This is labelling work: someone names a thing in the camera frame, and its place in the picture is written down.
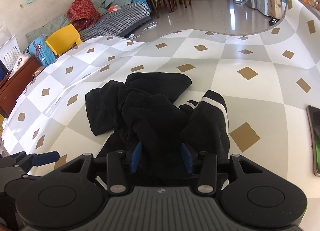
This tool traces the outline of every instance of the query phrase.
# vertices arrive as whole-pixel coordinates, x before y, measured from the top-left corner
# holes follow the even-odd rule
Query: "white basket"
[[[8,71],[12,70],[18,56],[20,54],[20,49],[16,36],[10,38],[2,47],[0,47],[0,60]]]

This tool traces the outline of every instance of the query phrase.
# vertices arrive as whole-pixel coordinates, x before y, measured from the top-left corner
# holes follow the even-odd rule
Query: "white stripe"
[[[215,100],[213,100],[213,99],[207,98],[207,97],[202,97],[202,99],[200,100],[200,102],[201,102],[201,101],[204,101],[204,102],[206,102],[206,103],[208,103],[208,104],[210,104],[210,105],[213,105],[214,107],[216,107],[216,108],[218,108],[218,109],[220,109],[220,110],[222,111],[223,116],[224,116],[224,120],[225,120],[225,122],[226,122],[226,132],[227,132],[227,134],[229,134],[228,115],[227,115],[227,111],[226,111],[224,105],[222,105],[221,103],[219,103],[219,102],[217,102],[217,101],[215,101]]]
[[[196,108],[196,106],[190,102],[186,102],[185,105],[188,105],[188,106],[192,107],[193,109]]]

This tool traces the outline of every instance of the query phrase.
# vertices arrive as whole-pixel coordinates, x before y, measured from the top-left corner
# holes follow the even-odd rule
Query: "blue blanket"
[[[45,37],[42,36],[34,40],[24,52],[34,55],[44,67],[53,63],[57,58],[50,47],[45,43]]]

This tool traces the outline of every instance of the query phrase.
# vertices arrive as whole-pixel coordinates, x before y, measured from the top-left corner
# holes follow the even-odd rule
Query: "cardboard box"
[[[268,14],[273,18],[282,18],[282,1],[268,0]]]

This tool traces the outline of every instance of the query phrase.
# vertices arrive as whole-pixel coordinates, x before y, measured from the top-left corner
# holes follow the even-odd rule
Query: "metal screw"
[[[160,188],[157,190],[158,193],[163,194],[165,193],[167,190],[165,190],[164,188]]]
[[[201,193],[210,193],[213,191],[213,187],[210,185],[201,185],[198,187],[198,191]]]
[[[113,193],[121,193],[121,192],[124,192],[125,190],[126,190],[126,187],[121,184],[113,185],[110,188],[110,191],[112,191]]]

